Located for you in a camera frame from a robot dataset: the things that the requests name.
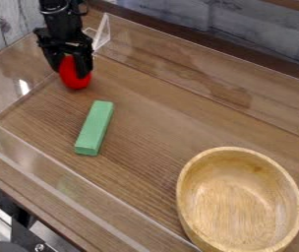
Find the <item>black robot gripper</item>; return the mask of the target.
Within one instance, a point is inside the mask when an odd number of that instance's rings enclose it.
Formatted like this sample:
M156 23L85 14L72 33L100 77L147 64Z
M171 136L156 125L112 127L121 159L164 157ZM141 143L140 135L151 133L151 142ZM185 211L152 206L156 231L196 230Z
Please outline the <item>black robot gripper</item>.
M65 55L74 59L76 76L84 79L93 70L93 40L82 32L81 17L77 9L41 9L45 26L34 28L37 46L54 72Z

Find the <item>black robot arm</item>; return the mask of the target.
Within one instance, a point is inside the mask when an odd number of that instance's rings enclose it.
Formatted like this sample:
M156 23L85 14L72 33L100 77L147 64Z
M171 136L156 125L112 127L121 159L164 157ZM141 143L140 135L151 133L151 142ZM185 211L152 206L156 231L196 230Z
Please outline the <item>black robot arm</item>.
M45 26L34 28L37 46L54 72L65 55L73 57L74 76L84 79L93 70L93 39L82 32L81 17L88 11L80 11L84 0L38 0L38 11Z

